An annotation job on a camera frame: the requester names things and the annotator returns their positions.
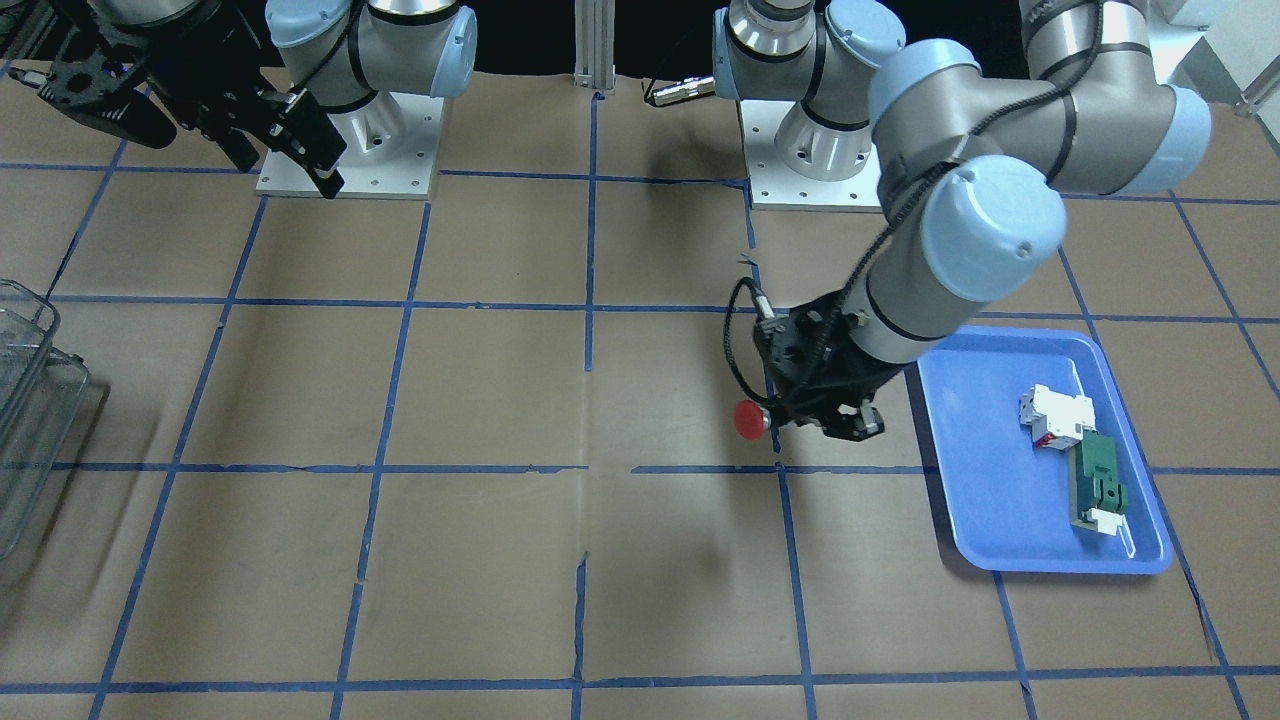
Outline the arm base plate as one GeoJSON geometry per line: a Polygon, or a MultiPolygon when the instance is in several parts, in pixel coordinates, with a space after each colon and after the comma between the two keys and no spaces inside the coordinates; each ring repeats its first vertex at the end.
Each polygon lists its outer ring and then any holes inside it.
{"type": "MultiPolygon", "coordinates": [[[[439,141],[449,101],[412,94],[380,92],[364,108],[329,115],[346,150],[328,181],[340,176],[337,199],[428,201],[436,177],[439,141]]],[[[307,168],[273,149],[256,183],[259,196],[320,199],[307,168]]]]}
{"type": "Polygon", "coordinates": [[[868,128],[831,129],[783,101],[744,100],[739,117],[754,209],[881,211],[868,128]]]}

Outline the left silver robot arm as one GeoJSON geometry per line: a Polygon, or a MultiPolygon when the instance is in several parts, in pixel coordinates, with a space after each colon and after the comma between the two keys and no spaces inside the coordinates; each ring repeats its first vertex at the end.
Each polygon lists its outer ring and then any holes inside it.
{"type": "Polygon", "coordinates": [[[876,150],[887,222],[835,291],[773,311],[751,278],[753,341],[774,393],[750,388],[741,437],[884,429],[877,391],[1007,297],[1061,247],[1064,193],[1157,193],[1201,164],[1211,114],[1158,81],[1146,1],[1023,1],[1025,79],[986,76],[951,38],[910,44],[878,1],[732,1],[716,13],[721,97],[795,101],[810,126],[876,150]]]}

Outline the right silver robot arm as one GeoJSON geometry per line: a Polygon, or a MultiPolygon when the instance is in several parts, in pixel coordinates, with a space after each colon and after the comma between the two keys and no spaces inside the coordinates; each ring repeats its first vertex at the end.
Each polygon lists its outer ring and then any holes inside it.
{"type": "Polygon", "coordinates": [[[268,196],[430,197],[445,102],[472,78],[460,1],[91,1],[108,50],[174,128],[268,196]]]}

